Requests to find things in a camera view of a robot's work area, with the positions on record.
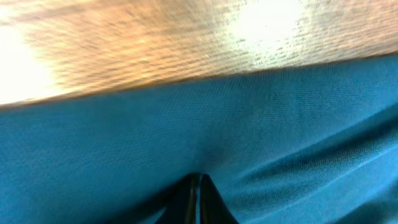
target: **wood grain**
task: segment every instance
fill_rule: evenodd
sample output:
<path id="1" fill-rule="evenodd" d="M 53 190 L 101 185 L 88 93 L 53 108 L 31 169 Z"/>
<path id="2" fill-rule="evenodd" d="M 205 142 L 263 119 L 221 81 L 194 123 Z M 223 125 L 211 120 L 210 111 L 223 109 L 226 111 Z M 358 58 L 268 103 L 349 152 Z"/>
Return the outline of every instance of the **wood grain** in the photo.
<path id="1" fill-rule="evenodd" d="M 398 51 L 398 1 L 2 0 L 0 105 Z"/>

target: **teal cloth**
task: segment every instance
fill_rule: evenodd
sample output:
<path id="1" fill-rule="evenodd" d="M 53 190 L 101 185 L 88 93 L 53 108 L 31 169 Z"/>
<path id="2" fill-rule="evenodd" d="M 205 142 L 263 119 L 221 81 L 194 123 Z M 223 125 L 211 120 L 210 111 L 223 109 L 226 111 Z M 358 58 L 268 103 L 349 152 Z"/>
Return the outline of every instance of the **teal cloth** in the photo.
<path id="1" fill-rule="evenodd" d="M 396 55 L 5 110 L 0 223 L 103 223 L 191 172 L 240 223 L 398 222 L 397 148 Z"/>

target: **cloth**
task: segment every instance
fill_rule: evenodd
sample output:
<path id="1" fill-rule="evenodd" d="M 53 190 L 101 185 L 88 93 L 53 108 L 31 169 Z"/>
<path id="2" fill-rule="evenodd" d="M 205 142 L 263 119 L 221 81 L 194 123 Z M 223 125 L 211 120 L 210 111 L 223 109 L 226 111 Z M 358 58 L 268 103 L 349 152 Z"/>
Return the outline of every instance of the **cloth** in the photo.
<path id="1" fill-rule="evenodd" d="M 5 110 L 0 223 L 103 223 L 191 172 L 240 223 L 398 222 L 397 148 L 396 55 Z"/>

